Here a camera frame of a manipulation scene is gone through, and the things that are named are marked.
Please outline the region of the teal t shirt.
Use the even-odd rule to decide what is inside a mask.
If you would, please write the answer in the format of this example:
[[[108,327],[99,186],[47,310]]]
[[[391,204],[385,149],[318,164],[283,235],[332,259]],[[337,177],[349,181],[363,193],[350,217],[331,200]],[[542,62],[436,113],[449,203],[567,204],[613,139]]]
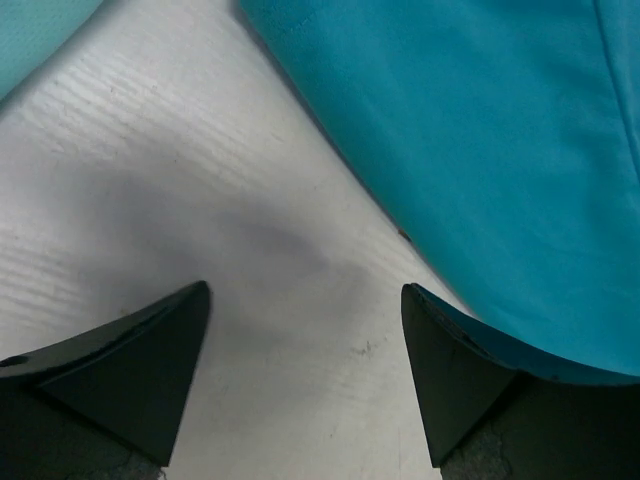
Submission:
[[[352,171],[453,293],[550,354],[639,378],[635,1],[245,1]]]

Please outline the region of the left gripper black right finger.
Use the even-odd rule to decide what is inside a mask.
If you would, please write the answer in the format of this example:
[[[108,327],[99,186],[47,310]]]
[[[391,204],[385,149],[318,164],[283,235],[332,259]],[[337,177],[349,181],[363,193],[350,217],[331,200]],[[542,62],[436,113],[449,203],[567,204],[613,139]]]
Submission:
[[[446,479],[635,479],[639,381],[546,353],[417,284],[402,326],[432,465]]]

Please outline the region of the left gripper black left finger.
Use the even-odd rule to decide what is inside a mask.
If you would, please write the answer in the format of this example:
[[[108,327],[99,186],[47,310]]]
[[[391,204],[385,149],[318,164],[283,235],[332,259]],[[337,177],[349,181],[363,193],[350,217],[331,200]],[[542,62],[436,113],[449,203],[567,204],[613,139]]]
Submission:
[[[1,362],[4,479],[161,479],[206,336],[210,289]]]

